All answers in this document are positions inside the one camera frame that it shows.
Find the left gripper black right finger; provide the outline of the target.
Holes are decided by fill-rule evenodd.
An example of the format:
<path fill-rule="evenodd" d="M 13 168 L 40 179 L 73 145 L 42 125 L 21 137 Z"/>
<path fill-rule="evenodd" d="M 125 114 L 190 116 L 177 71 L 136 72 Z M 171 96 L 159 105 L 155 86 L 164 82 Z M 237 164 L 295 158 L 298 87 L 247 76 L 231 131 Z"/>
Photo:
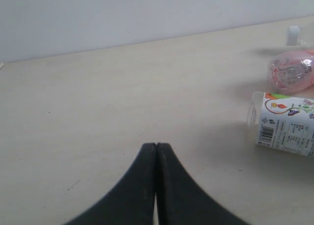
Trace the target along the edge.
<path fill-rule="evenodd" d="M 246 225 L 213 200 L 172 150 L 157 151 L 157 213 L 160 225 Z"/>

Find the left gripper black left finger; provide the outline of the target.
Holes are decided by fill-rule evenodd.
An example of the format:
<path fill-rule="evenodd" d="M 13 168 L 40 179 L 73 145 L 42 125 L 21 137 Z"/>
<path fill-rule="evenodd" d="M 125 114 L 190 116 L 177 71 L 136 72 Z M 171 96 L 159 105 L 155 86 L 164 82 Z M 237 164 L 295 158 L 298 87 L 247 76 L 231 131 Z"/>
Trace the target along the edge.
<path fill-rule="evenodd" d="M 156 150 L 140 150 L 124 176 L 69 225 L 152 225 Z"/>

